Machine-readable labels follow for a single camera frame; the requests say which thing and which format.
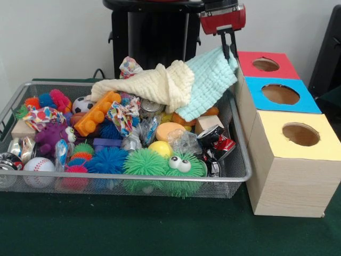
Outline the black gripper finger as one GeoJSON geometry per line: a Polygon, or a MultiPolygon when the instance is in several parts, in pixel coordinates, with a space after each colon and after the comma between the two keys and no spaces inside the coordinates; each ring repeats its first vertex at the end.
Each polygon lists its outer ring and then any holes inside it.
{"type": "Polygon", "coordinates": [[[235,57],[238,57],[236,37],[235,37],[235,32],[233,29],[230,31],[230,38],[231,38],[231,45],[230,45],[231,52],[233,53],[235,57]]]}
{"type": "Polygon", "coordinates": [[[230,34],[229,31],[222,31],[221,32],[221,42],[222,42],[222,50],[223,50],[223,53],[224,53],[224,57],[226,58],[226,60],[229,60],[230,59],[230,47],[229,45],[227,44],[226,42],[226,34],[230,34]]]}

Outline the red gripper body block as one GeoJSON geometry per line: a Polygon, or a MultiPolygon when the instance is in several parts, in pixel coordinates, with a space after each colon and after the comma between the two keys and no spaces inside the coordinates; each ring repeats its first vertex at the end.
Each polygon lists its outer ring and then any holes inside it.
{"type": "Polygon", "coordinates": [[[200,22],[206,35],[217,34],[220,30],[232,28],[240,30],[246,24],[246,8],[244,4],[214,11],[200,13],[200,22]]]}

